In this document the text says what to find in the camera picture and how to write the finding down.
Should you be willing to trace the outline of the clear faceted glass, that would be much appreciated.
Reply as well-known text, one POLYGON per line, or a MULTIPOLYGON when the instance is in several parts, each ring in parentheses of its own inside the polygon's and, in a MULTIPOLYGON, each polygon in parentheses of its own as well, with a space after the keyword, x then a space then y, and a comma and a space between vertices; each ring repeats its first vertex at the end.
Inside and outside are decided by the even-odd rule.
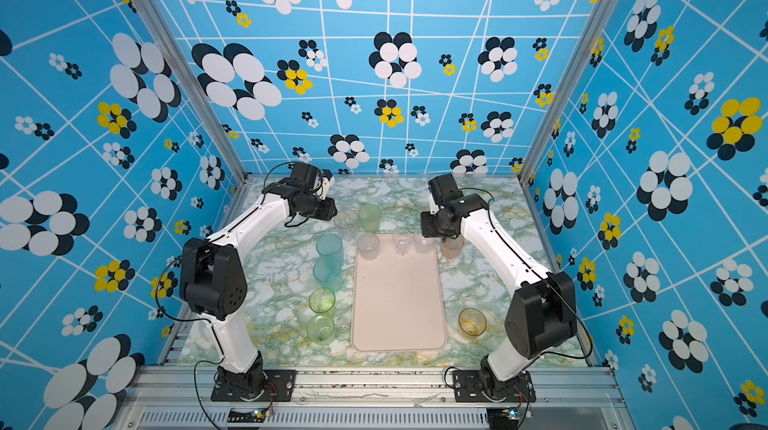
POLYGON ((434 249, 434 240, 429 237, 424 237, 419 233, 413 234, 414 249, 419 254, 430 253, 434 249))

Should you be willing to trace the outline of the clear ribbed glass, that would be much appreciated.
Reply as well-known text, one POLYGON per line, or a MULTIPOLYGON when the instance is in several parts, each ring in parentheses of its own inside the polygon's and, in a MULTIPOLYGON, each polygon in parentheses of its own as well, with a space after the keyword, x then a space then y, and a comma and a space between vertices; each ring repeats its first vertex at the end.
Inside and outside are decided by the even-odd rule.
POLYGON ((412 244, 412 235, 410 233, 396 233, 392 235, 395 252, 398 255, 406 255, 412 244))

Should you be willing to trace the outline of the light green textured cup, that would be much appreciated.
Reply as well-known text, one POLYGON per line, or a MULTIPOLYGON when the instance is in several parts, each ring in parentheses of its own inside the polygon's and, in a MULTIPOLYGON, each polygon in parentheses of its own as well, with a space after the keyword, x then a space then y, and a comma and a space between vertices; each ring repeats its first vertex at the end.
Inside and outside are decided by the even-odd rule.
POLYGON ((358 211, 360 225, 366 233, 377 233, 379 231, 381 216, 381 208, 372 203, 362 204, 358 211))

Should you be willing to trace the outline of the pale green textured cup front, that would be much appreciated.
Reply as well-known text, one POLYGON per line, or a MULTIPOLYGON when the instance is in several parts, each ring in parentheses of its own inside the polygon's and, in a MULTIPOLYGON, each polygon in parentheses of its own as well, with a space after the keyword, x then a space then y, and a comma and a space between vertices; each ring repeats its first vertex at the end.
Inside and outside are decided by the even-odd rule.
POLYGON ((330 344, 335 333, 335 321, 328 315, 316 314, 307 323, 307 337, 318 345, 330 344))

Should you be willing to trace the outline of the clear smooth glass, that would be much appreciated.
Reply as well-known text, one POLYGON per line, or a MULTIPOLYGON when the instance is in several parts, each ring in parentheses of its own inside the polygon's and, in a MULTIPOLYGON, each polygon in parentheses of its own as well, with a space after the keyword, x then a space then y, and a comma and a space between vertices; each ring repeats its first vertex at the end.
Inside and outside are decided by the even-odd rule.
POLYGON ((343 239, 352 240, 358 234, 358 214, 354 210, 339 210, 333 218, 334 225, 343 239))

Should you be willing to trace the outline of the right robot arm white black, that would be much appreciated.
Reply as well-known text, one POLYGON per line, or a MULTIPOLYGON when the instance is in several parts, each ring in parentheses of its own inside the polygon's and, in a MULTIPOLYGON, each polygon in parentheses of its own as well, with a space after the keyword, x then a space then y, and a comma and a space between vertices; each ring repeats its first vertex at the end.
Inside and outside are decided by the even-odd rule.
POLYGON ((578 333, 571 278, 552 273, 504 230, 483 197, 466 194, 451 174, 428 182, 430 210, 420 214, 424 237, 464 237, 490 263, 511 296, 504 320, 506 337, 483 357, 479 378, 494 401, 521 390, 524 374, 538 357, 578 333))

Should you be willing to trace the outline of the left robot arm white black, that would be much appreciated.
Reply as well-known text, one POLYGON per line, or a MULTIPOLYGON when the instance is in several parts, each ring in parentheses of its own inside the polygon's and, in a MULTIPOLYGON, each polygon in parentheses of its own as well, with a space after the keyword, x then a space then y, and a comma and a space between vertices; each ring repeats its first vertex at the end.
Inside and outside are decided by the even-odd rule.
POLYGON ((179 295, 210 325, 221 356, 213 398, 254 400, 273 389, 241 310, 247 295, 243 259, 290 217, 332 220, 338 214, 334 199, 328 196, 333 182, 330 170, 297 162, 290 176, 266 185, 260 200, 230 224, 204 239, 191 238, 185 243, 179 295))

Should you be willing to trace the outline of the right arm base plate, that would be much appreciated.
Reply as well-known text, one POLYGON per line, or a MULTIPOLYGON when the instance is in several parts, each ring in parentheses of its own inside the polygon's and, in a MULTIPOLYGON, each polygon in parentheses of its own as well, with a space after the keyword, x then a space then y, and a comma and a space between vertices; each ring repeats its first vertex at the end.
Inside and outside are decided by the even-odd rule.
POLYGON ((531 374, 523 371, 499 381, 487 369, 454 370, 451 374, 457 403, 534 403, 537 400, 531 374))

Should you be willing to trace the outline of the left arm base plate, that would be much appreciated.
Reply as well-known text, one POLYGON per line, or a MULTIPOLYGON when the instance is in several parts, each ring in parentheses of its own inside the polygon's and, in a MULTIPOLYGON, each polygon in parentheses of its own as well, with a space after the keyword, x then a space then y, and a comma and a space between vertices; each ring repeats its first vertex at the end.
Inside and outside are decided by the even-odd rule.
POLYGON ((264 370, 260 376, 221 376, 218 371, 210 396, 213 402, 290 402, 296 386, 297 371, 264 370))

